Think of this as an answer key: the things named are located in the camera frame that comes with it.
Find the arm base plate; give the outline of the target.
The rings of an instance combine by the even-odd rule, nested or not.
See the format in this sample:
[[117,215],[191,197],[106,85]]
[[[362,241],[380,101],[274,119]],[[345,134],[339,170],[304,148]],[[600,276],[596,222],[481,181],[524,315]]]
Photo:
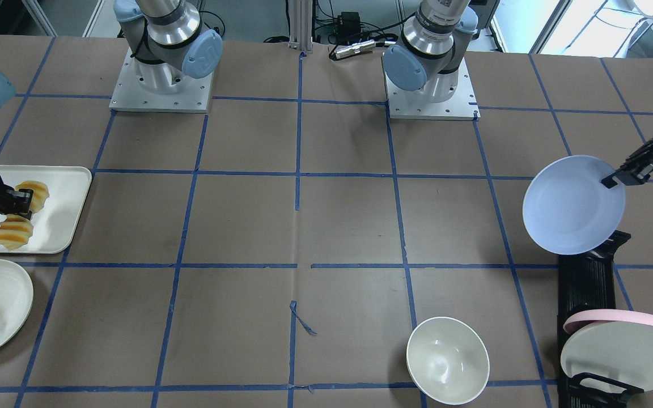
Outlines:
[[467,62],[449,74],[438,74],[416,91],[398,88],[384,78],[391,118],[474,121],[481,117]]
[[145,64],[125,55],[109,108],[129,113],[207,113],[215,73],[191,78],[166,63]]

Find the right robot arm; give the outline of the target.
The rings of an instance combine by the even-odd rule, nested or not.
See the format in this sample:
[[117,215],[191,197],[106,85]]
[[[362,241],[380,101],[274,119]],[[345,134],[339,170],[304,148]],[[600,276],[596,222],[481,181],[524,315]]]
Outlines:
[[[130,54],[109,106],[129,113],[207,113],[223,41],[187,1],[116,1]],[[48,194],[8,186],[0,176],[0,214],[29,220]]]

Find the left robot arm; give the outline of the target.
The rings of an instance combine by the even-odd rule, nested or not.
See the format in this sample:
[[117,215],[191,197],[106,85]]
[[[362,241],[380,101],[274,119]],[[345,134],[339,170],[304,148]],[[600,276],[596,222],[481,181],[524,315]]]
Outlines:
[[[423,1],[402,26],[397,43],[383,54],[391,108],[402,118],[470,120],[472,85],[464,55],[478,18],[467,1]],[[653,172],[653,137],[635,150],[606,188],[644,184]]]

